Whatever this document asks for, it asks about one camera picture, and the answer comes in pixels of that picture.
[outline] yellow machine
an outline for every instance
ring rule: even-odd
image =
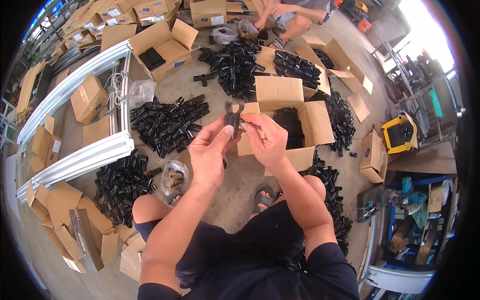
[[[402,113],[397,118],[381,126],[387,144],[387,153],[418,149],[417,125],[411,116]]]

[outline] hand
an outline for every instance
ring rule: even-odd
[[[297,8],[298,6],[293,4],[277,4],[273,7],[272,15],[278,18],[285,13],[297,12]]]
[[[283,168],[283,163],[288,161],[285,157],[288,132],[265,114],[244,114],[241,118],[245,121],[241,127],[247,133],[253,154],[275,174],[275,170]],[[264,132],[264,139],[260,137],[258,129]]]
[[[193,168],[193,181],[217,189],[223,182],[223,154],[241,138],[241,130],[231,140],[233,126],[223,126],[225,115],[202,128],[188,146]]]

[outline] bright light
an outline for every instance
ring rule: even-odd
[[[399,9],[407,18],[412,30],[404,40],[410,40],[400,54],[402,57],[409,55],[415,60],[423,48],[427,50],[432,59],[437,59],[444,72],[452,69],[454,59],[448,48],[445,35],[441,27],[433,20],[427,8],[420,0],[402,0]]]

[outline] sandal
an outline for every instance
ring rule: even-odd
[[[173,203],[173,199],[177,198],[178,196],[183,196],[183,195],[179,190],[174,189],[173,192],[167,197],[167,204],[170,205],[171,207],[177,206],[178,202],[180,202],[181,200],[181,197],[175,203]]]
[[[281,38],[278,37],[273,42],[268,44],[268,47],[270,47],[270,45],[273,45],[276,50],[283,50],[287,43],[285,43]]]
[[[258,206],[259,203],[265,204],[267,207],[271,207],[273,205],[274,198],[273,197],[265,197],[262,194],[260,194],[260,192],[265,192],[270,196],[273,195],[273,189],[269,185],[262,184],[261,186],[259,186],[258,189],[257,189],[257,193],[255,194],[255,199],[254,199],[254,203],[253,203],[254,207],[253,207],[252,215],[257,214],[257,213],[261,213],[262,211],[264,211],[266,209],[264,207]]]

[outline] forearm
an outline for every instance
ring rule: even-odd
[[[301,16],[317,22],[323,21],[325,16],[327,15],[327,13],[322,10],[312,10],[301,6],[297,6],[297,10],[295,12]]]
[[[332,223],[324,199],[302,178],[286,157],[271,171],[282,188],[293,218],[304,231]]]
[[[175,266],[185,254],[215,191],[214,186],[194,180],[177,206],[150,233],[142,262]]]

